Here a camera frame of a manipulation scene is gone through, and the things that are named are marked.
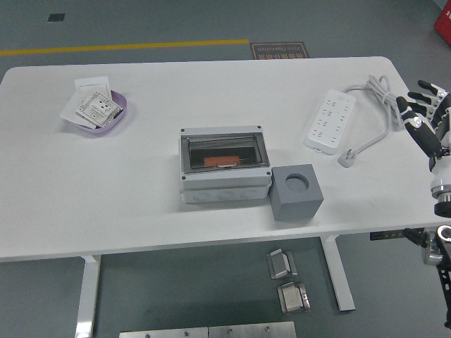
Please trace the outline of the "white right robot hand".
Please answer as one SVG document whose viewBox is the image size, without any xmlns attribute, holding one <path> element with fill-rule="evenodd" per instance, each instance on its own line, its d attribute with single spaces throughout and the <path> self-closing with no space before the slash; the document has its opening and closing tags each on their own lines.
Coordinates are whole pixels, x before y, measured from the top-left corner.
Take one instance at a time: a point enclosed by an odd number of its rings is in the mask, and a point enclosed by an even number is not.
<svg viewBox="0 0 451 338">
<path fill-rule="evenodd" d="M 396 98 L 402 122 L 412 139 L 429 158 L 434 178 L 434 199 L 450 195 L 450 92 L 436 84 L 419 80 L 418 85 L 429 94 L 409 92 Z"/>
</svg>

